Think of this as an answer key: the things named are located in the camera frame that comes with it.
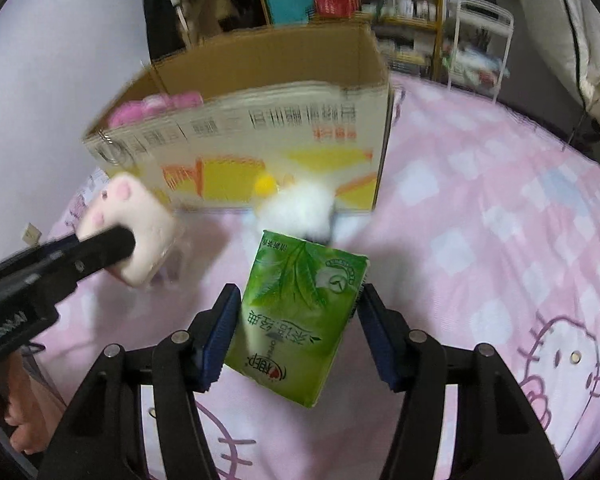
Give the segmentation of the person left hand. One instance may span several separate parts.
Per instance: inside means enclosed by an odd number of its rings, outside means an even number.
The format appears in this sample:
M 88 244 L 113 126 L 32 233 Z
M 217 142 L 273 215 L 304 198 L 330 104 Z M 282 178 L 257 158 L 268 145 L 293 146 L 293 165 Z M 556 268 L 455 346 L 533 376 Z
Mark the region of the person left hand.
M 46 450 L 66 406 L 50 388 L 24 368 L 19 352 L 0 365 L 6 382 L 6 408 L 0 417 L 14 428 L 9 438 L 16 452 L 32 455 Z

